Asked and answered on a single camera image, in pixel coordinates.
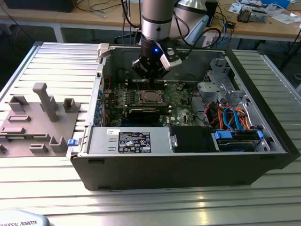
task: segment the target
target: motherboard chip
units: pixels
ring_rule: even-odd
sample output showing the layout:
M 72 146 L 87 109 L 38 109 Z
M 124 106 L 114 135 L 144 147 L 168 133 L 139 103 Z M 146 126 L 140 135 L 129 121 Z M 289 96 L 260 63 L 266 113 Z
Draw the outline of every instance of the motherboard chip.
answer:
M 139 106 L 166 106 L 161 90 L 141 90 L 139 93 Z

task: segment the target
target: wooden desk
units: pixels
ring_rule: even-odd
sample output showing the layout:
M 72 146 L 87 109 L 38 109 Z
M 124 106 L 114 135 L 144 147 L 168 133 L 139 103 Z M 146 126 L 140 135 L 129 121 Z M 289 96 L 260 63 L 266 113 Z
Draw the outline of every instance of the wooden desk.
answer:
M 90 0 L 91 5 L 100 3 L 102 0 Z M 237 14 L 230 13 L 227 10 L 234 0 L 220 0 L 220 6 L 223 14 L 228 20 L 235 22 L 236 27 L 232 37 L 257 39 L 257 40 L 281 40 L 294 41 L 299 32 L 297 23 L 284 24 L 272 18 L 268 18 L 266 23 L 241 23 L 237 21 Z M 95 8 L 101 9 L 112 5 L 119 4 L 119 0 L 112 0 L 108 4 L 100 5 Z M 61 28 L 81 28 L 81 29 L 97 29 L 97 30 L 122 30 L 122 6 L 116 6 L 105 10 L 106 18 L 95 15 L 91 12 L 85 12 L 78 8 L 74 8 L 71 13 L 42 11 L 42 10 L 25 10 L 25 9 L 8 9 L 4 3 L 6 11 L 21 25 L 50 26 L 55 31 L 58 42 L 63 42 Z M 83 1 L 80 7 L 89 10 L 87 1 Z M 290 5 L 288 9 L 296 10 L 300 6 Z M 139 24 L 139 7 L 138 3 L 131 4 L 131 21 Z M 0 9 L 0 23 L 13 24 L 9 17 Z M 220 28 L 218 20 L 214 20 L 212 27 Z
M 234 33 L 232 35 L 234 38 L 294 41 L 300 30 L 298 23 L 284 24 L 271 17 L 268 17 L 266 23 L 238 22 L 237 14 L 228 11 L 233 2 L 235 1 L 220 0 L 220 7 L 223 14 L 227 17 L 227 20 L 236 23 Z M 215 19 L 212 27 L 220 28 L 218 23 L 218 20 Z

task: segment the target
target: blue plastic clip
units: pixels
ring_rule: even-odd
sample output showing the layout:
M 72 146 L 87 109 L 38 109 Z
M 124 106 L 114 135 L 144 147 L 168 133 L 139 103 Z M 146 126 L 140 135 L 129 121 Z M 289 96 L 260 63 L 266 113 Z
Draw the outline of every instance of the blue plastic clip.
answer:
M 76 139 L 69 139 L 68 140 L 68 143 L 67 143 L 68 147 L 76 147 L 78 145 L 79 145 L 79 140 L 76 140 Z
M 259 131 L 257 131 L 257 134 L 258 134 L 260 140 L 262 140 L 263 139 L 263 133 L 259 130 Z
M 226 130 L 217 130 L 214 132 L 215 139 L 232 139 L 233 136 L 231 134 L 231 131 Z

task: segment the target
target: red cable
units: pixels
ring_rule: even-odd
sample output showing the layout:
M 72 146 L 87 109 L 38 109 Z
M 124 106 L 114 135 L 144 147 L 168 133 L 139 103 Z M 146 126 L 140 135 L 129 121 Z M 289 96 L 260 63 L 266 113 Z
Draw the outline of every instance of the red cable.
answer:
M 110 89 L 111 87 L 111 77 L 109 77 L 109 87 L 108 87 L 108 90 Z

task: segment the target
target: power connector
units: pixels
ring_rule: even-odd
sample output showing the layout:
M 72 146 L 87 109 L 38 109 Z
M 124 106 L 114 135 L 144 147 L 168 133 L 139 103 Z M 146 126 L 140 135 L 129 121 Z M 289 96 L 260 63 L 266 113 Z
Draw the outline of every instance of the power connector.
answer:
M 227 28 L 234 29 L 236 23 L 232 22 L 232 21 L 227 21 L 225 25 L 226 25 Z

